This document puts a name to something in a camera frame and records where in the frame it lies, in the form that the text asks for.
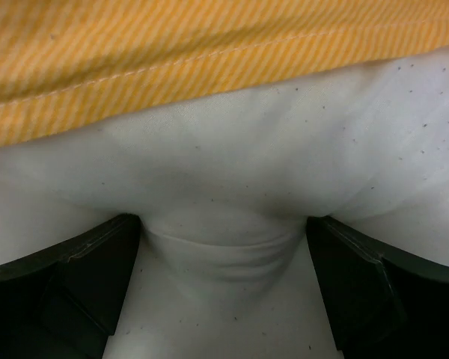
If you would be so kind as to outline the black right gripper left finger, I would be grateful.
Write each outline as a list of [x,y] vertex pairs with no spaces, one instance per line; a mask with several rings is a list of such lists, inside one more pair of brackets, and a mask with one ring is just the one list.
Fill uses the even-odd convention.
[[119,215],[0,265],[0,358],[101,358],[140,235],[139,217]]

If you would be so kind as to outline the yellow Mickey Mouse pillowcase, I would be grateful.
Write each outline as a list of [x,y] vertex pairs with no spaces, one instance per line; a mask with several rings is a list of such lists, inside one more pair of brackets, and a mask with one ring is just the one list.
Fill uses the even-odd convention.
[[0,1],[0,147],[449,46],[449,1]]

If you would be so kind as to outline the white pillow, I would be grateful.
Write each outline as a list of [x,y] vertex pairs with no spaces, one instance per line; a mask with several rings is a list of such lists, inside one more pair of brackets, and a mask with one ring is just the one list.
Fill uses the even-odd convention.
[[0,148],[0,265],[123,212],[107,358],[337,358],[305,221],[449,266],[449,48]]

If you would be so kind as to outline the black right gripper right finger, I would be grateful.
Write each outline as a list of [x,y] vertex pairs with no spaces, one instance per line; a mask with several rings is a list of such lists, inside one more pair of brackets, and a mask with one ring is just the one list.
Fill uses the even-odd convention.
[[306,236],[329,324],[345,358],[449,358],[449,267],[330,217]]

